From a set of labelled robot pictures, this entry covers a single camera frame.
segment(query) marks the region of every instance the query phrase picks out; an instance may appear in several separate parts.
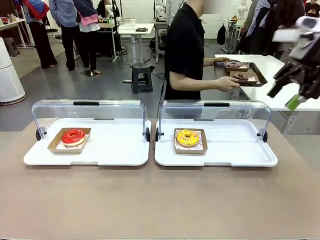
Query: black polo shirt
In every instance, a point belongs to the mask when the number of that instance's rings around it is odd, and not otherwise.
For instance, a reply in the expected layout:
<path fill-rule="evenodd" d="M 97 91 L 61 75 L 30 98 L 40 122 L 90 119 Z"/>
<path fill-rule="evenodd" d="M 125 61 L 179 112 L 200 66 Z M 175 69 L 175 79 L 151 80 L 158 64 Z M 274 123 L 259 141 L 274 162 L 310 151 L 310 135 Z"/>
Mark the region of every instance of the black polo shirt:
<path fill-rule="evenodd" d="M 188 5 L 176 13 L 167 32 L 165 47 L 165 100 L 200 100 L 200 91 L 173 90 L 170 85 L 170 72 L 185 75 L 187 78 L 202 80 L 204 73 L 205 30 L 195 13 Z"/>

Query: brown table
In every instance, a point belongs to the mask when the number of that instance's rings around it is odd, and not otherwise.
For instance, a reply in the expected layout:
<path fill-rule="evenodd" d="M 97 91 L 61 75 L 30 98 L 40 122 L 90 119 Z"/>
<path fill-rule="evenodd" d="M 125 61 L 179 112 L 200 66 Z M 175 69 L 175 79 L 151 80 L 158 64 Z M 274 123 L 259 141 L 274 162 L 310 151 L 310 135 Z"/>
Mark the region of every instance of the brown table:
<path fill-rule="evenodd" d="M 0 236 L 285 239 L 320 236 L 320 177 L 272 125 L 273 168 L 30 167 L 31 123 L 0 153 Z"/>

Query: backpack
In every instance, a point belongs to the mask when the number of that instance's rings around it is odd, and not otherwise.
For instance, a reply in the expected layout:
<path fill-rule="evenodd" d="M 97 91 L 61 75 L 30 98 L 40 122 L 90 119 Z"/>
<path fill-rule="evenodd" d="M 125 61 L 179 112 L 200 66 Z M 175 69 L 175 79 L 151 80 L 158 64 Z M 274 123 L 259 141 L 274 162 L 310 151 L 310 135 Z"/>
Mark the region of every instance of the backpack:
<path fill-rule="evenodd" d="M 223 45 L 225 44 L 226 39 L 227 39 L 227 30 L 226 30 L 225 24 L 223 24 L 218 31 L 216 42 L 220 45 Z"/>
<path fill-rule="evenodd" d="M 22 2 L 28 7 L 30 16 L 36 20 L 43 19 L 50 10 L 41 0 L 22 0 Z"/>

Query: yellow donut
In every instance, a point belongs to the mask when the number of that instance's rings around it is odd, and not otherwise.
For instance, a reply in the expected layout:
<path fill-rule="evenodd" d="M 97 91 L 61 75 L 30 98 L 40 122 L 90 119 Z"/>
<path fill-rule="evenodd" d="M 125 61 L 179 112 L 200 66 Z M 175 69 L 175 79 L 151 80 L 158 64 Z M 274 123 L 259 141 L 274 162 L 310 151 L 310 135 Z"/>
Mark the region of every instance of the yellow donut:
<path fill-rule="evenodd" d="M 176 141 L 184 147 L 194 147 L 199 142 L 199 134 L 196 131 L 181 130 L 176 134 Z"/>

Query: white cylindrical air purifier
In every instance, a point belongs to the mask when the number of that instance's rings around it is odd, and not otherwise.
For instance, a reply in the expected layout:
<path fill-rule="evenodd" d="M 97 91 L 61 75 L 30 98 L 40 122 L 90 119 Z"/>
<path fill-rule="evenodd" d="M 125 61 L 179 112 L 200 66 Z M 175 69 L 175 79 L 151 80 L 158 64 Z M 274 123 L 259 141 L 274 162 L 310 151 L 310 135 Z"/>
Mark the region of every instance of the white cylindrical air purifier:
<path fill-rule="evenodd" d="M 0 105 L 22 101 L 26 94 L 12 64 L 4 40 L 0 37 Z"/>

